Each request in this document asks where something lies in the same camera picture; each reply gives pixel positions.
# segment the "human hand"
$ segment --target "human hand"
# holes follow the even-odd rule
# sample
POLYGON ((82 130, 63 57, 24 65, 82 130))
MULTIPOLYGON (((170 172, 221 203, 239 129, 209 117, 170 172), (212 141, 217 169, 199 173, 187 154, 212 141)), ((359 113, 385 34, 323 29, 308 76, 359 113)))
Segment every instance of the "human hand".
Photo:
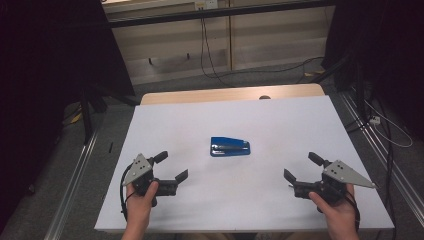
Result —
POLYGON ((150 183, 145 196, 138 196, 134 193, 132 184, 127 185, 127 227, 125 229, 123 240, 140 240, 149 225, 150 210, 152 209, 152 200, 158 190, 159 183, 153 181, 150 183))
MULTIPOLYGON (((347 197, 354 202, 354 189, 352 184, 347 184, 347 197)), ((309 198, 325 214, 327 220, 328 233, 333 240, 359 240, 355 228, 355 209, 345 199, 329 205, 317 193, 310 192, 309 198)))

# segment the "black curtain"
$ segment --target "black curtain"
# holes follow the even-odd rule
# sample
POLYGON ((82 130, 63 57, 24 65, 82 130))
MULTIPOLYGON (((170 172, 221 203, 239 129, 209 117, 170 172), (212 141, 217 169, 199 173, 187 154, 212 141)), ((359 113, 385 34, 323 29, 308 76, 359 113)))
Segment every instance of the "black curtain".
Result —
POLYGON ((326 44, 325 69, 343 57, 337 89, 347 89, 362 67, 363 80, 381 96, 413 134, 424 139, 424 18, 420 1, 339 1, 326 44))
POLYGON ((54 148, 64 107, 80 100, 82 88, 134 95, 111 29, 68 28, 106 21, 99 0, 0 0, 0 232, 54 148))

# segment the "floor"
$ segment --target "floor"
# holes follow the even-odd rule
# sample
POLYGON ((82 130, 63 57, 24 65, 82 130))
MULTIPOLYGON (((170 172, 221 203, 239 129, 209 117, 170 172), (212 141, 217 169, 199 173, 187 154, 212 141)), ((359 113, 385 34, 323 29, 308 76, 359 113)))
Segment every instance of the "floor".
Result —
MULTIPOLYGON (((304 71, 298 67, 292 71, 284 71, 297 64, 286 64, 262 67, 260 69, 241 70, 242 73, 223 77, 222 81, 236 87, 293 84, 296 82, 308 82, 310 77, 302 77, 304 71)), ((307 72, 320 70, 319 61, 306 65, 307 72)), ((344 124, 355 119, 355 112, 351 105, 354 101, 349 99, 351 91, 337 92, 334 89, 333 80, 324 81, 322 87, 330 96, 340 118, 344 124)), ((223 88, 224 84, 217 79, 204 75, 145 83, 134 86, 136 98, 148 92, 178 91, 191 89, 223 88)), ((132 118, 133 108, 122 105, 114 99, 106 99, 109 105, 106 113, 92 112, 92 119, 96 131, 96 141, 83 146, 84 128, 81 121, 63 128, 61 140, 52 153, 48 164, 35 183, 36 193, 22 199, 18 209, 9 221, 8 226, 0 236, 3 239, 120 239, 121 235, 111 235, 95 231, 93 229, 102 200, 107 191, 111 173, 120 154, 126 135, 126 129, 132 118), (89 157, 83 157, 83 152, 89 153, 89 157), (78 180, 73 180, 75 175, 80 174, 78 180), (64 211, 59 211, 60 206, 65 206, 64 211)), ((65 112, 72 111, 75 106, 69 106, 65 112)), ((391 121, 401 125, 396 115, 386 108, 391 121)), ((368 126, 362 130, 353 131, 349 134, 353 145, 358 151, 364 166, 373 181, 381 188, 378 190, 382 199, 386 196, 384 155, 387 142, 375 135, 375 127, 368 126)), ((393 138, 396 143, 407 145, 409 139, 402 132, 393 130, 393 138)), ((420 222, 422 205, 414 208, 414 193, 403 193, 402 174, 407 183, 415 191, 415 197, 422 200, 424 194, 424 180, 421 173, 424 169, 422 156, 424 156, 424 143, 412 136, 414 143, 409 148, 394 147, 394 159, 400 172, 394 177, 398 184, 391 185, 392 201, 396 216, 397 239, 422 239, 424 236, 424 224, 420 222)), ((361 230, 361 239, 376 239, 376 231, 361 230)), ((174 239, 174 234, 150 234, 146 239, 174 239)), ((391 239, 392 231, 381 232, 379 239, 391 239)))

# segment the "black cable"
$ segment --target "black cable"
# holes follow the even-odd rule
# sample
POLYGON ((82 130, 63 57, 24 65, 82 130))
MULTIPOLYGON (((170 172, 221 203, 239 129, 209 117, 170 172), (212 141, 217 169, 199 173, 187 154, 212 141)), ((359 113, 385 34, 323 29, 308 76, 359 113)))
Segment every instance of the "black cable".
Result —
POLYGON ((122 208, 121 213, 124 214, 125 221, 127 220, 127 217, 128 217, 127 200, 134 193, 131 193, 131 195, 129 195, 124 201, 124 186, 122 186, 122 183, 124 182, 125 176, 127 175, 128 171, 131 169, 131 166, 132 166, 132 164, 130 164, 125 169, 124 173, 122 174, 121 182, 119 183, 119 194, 120 194, 120 197, 121 197, 121 208, 122 208))
POLYGON ((358 232, 359 224, 361 223, 361 213, 359 212, 355 197, 350 192, 347 192, 347 194, 352 198, 350 199, 348 196, 345 196, 345 200, 350 205, 352 205, 353 209, 355 210, 355 229, 356 229, 356 232, 358 232))
POLYGON ((325 15, 325 23, 327 23, 327 27, 330 27, 330 23, 328 21, 328 16, 327 16, 327 7, 324 8, 324 15, 325 15))
POLYGON ((221 80, 221 78, 222 77, 226 77, 226 76, 230 76, 230 75, 234 75, 234 74, 243 74, 243 73, 279 73, 279 72, 285 72, 285 71, 293 70, 293 69, 296 69, 296 68, 299 68, 299 67, 303 67, 303 73, 302 73, 302 78, 303 78, 303 75, 305 74, 305 69, 304 69, 305 64, 307 64, 309 62, 312 62, 313 60, 316 60, 316 59, 323 59, 324 58, 324 57, 309 58, 309 59, 306 59, 302 64, 296 65, 294 67, 286 68, 286 69, 281 69, 281 70, 268 70, 268 71, 265 71, 265 70, 249 70, 249 71, 242 71, 242 72, 230 72, 230 73, 225 73, 225 74, 222 74, 222 75, 218 75, 216 73, 215 68, 214 68, 214 65, 212 63, 212 57, 211 57, 211 53, 210 53, 210 49, 209 49, 209 43, 208 43, 208 37, 207 37, 207 30, 206 30, 205 19, 202 18, 200 20, 201 20, 201 23, 202 23, 202 52, 201 52, 201 56, 200 56, 200 65, 202 67, 202 72, 208 78, 218 78, 218 80, 222 84, 224 84, 226 86, 229 86, 229 87, 235 87, 235 86, 232 86, 230 84, 227 84, 227 83, 223 82, 221 80), (206 40, 206 46, 208 48, 209 61, 211 63, 211 66, 212 66, 212 70, 214 72, 214 75, 208 75, 205 72, 205 69, 203 67, 203 52, 204 52, 203 45, 204 45, 204 41, 205 40, 206 40))
POLYGON ((329 76, 333 75, 335 72, 339 71, 346 63, 350 60, 350 56, 346 55, 342 59, 340 59, 337 63, 333 64, 331 67, 325 70, 325 72, 316 78, 312 79, 309 83, 318 83, 320 84, 329 76))
POLYGON ((132 195, 134 195, 134 194, 136 194, 137 192, 133 192, 133 193, 131 193, 130 195, 128 195, 128 197, 127 198, 125 198, 125 204, 127 204, 127 201, 128 201, 128 198, 130 198, 130 197, 132 197, 132 195))
POLYGON ((323 59, 323 58, 324 57, 309 58, 309 59, 306 59, 305 61, 303 61, 303 63, 302 63, 302 76, 300 77, 299 80, 297 80, 297 82, 295 84, 299 84, 303 80, 303 78, 305 77, 305 65, 307 63, 310 63, 310 62, 312 62, 313 60, 316 60, 316 59, 323 59))
POLYGON ((208 55, 209 55, 209 61, 210 61, 210 63, 211 63, 211 66, 212 66, 212 71, 213 71, 213 73, 215 74, 215 76, 216 76, 216 78, 218 78, 218 80, 223 84, 223 85, 225 85, 225 86, 227 86, 227 87, 232 87, 232 88, 234 88, 235 86, 233 86, 233 85, 231 85, 231 84, 228 84, 228 83, 225 83, 224 81, 222 81, 221 80, 221 78, 218 76, 218 74, 216 73, 216 71, 215 71, 215 67, 213 66, 213 62, 212 62, 212 57, 211 57, 211 51, 210 51, 210 49, 209 49, 209 43, 208 43, 208 35, 207 35, 207 31, 206 31, 206 23, 205 23, 205 19, 200 19, 200 21, 201 21, 201 23, 202 23, 202 53, 201 53, 201 56, 200 56, 200 65, 201 65, 201 67, 202 67, 202 71, 203 71, 203 73, 205 74, 205 76, 207 76, 207 77, 210 77, 209 75, 207 75, 206 74, 206 72, 205 72, 205 69, 203 68, 203 45, 204 45, 204 39, 206 40, 206 46, 207 46, 207 48, 208 48, 208 55))
POLYGON ((71 117, 72 115, 74 115, 76 112, 78 112, 78 110, 81 108, 81 104, 78 104, 78 106, 75 108, 75 110, 73 110, 70 114, 66 115, 63 120, 68 119, 69 117, 71 117))
MULTIPOLYGON (((360 126, 354 128, 354 129, 346 130, 346 132, 347 133, 352 133, 352 132, 355 132, 355 131, 357 131, 359 129, 362 129, 363 127, 367 126, 368 123, 370 122, 371 118, 372 118, 372 109, 370 107, 368 107, 368 114, 365 114, 365 115, 367 115, 367 117, 366 117, 366 119, 364 119, 364 122, 360 126)), ((355 120, 353 120, 352 122, 346 124, 344 127, 345 128, 349 127, 350 125, 354 124, 357 120, 359 120, 359 118, 360 117, 356 117, 355 120)))
POLYGON ((76 121, 76 122, 70 122, 70 123, 67 123, 67 124, 64 124, 63 126, 62 126, 62 128, 66 128, 67 126, 71 126, 72 124, 75 124, 75 123, 77 123, 78 121, 76 121))
MULTIPOLYGON (((383 107, 383 104, 381 103, 381 101, 377 98, 377 102, 379 104, 379 107, 381 109, 381 112, 384 116, 385 122, 386 122, 386 128, 384 128, 383 126, 383 130, 385 132, 385 134, 387 135, 388 139, 392 139, 392 133, 391 133, 391 129, 390 129, 390 124, 387 121, 387 115, 386 115, 386 111, 383 107)), ((393 207, 393 201, 392 201, 392 196, 391 196, 391 191, 390 191, 390 186, 391 186, 391 182, 392 182, 392 174, 393 174, 393 166, 394 166, 394 158, 393 158, 393 145, 391 143, 391 141, 388 141, 388 150, 387 150, 387 157, 386 157, 386 167, 387 167, 387 175, 386 175, 386 198, 384 200, 384 205, 386 208, 389 208, 388 210, 391 212, 391 218, 393 221, 393 232, 392 232, 392 239, 396 239, 396 235, 397 235, 397 229, 396 229, 396 216, 395 216, 395 212, 394 212, 394 207, 393 207)))

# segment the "table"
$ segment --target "table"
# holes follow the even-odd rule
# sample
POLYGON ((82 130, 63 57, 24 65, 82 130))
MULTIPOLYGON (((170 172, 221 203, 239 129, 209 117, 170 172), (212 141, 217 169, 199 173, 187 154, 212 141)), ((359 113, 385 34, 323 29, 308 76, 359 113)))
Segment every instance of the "table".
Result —
MULTIPOLYGON (((330 99, 318 85, 148 94, 135 110, 95 229, 124 230, 118 197, 123 170, 138 153, 151 157, 163 150, 169 158, 155 165, 155 176, 172 179, 188 168, 189 177, 175 197, 158 198, 150 232, 325 229, 325 219, 315 205, 295 198, 283 178, 287 168, 299 181, 320 179, 322 169, 307 159, 309 151, 330 161, 341 159, 369 178, 330 99), (256 100, 263 95, 271 100, 256 100), (211 136, 248 140, 252 153, 213 158, 211 136)), ((361 228, 392 228, 376 190, 355 190, 361 228)))

